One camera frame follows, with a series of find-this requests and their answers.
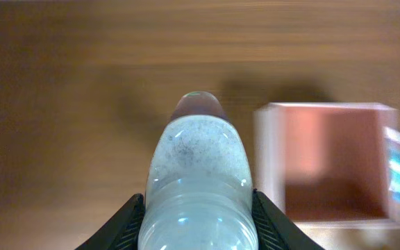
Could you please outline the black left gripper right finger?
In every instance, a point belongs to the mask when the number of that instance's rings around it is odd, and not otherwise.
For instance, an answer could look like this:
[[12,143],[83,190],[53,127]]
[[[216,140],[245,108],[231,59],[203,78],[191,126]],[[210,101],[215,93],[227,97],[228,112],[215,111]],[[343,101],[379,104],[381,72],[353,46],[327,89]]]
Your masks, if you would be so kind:
[[253,190],[251,213],[259,250],[324,250],[256,189]]

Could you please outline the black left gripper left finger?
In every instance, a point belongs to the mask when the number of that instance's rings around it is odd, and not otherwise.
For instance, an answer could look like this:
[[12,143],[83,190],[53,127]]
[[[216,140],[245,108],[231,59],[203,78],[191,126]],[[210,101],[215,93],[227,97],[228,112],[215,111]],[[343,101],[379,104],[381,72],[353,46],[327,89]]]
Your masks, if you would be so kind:
[[76,250],[138,250],[138,235],[144,214],[144,195],[134,194]]

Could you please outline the clear bottle dark liquid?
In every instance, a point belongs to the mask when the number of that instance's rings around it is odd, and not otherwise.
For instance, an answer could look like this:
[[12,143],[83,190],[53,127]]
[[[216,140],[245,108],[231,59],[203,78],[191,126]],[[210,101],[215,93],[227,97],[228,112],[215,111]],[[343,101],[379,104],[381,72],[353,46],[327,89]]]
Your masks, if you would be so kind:
[[246,151],[217,98],[191,92],[156,146],[139,249],[257,249]]

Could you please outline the white teal toothpaste tube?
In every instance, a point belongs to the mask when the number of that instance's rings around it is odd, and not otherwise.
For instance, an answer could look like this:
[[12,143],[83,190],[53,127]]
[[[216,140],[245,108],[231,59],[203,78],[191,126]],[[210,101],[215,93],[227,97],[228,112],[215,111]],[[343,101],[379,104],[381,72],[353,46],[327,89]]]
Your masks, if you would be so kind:
[[391,191],[393,199],[400,203],[400,132],[387,126],[383,130],[390,174],[389,191]]

